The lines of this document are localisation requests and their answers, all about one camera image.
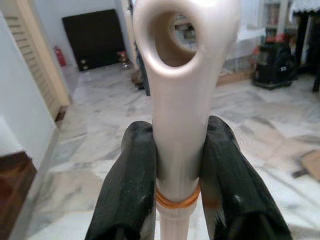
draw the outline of orange rubber band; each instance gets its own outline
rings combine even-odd
[[[156,201],[166,209],[186,209],[190,206],[192,206],[199,197],[201,190],[200,190],[200,185],[195,189],[194,193],[186,200],[182,202],[172,202],[166,199],[158,190],[156,189]]]

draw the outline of fire extinguisher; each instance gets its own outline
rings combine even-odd
[[[55,46],[53,49],[54,49],[56,57],[58,58],[58,62],[60,64],[60,66],[61,67],[66,66],[67,65],[66,59],[65,59],[65,56],[62,53],[61,48],[58,47],[58,46]]]

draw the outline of white metal tube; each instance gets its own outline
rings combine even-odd
[[[153,136],[158,150],[157,187],[182,202],[198,185],[202,147],[217,79],[239,28],[235,0],[138,0],[133,27],[153,100]],[[197,51],[180,46],[169,29],[176,13],[192,23]],[[185,240],[189,208],[158,204],[161,239]]]

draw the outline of louvered door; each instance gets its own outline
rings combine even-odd
[[[11,30],[14,40],[16,41],[20,52],[42,94],[45,104],[51,116],[53,117],[53,119],[55,119],[59,112],[60,103],[58,98],[54,94],[51,83],[46,78],[45,72],[41,67],[41,63],[39,62],[36,53],[34,52],[34,48],[31,42],[32,40],[29,38],[28,33],[26,32],[26,29],[19,16],[4,17]]]

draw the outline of white wall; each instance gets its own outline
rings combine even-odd
[[[68,16],[115,9],[119,17],[125,48],[131,49],[121,0],[34,0],[33,2],[51,47],[61,47],[68,64],[76,66],[62,22],[62,18]]]
[[[0,53],[0,142],[24,149],[39,168],[56,126],[1,14]]]

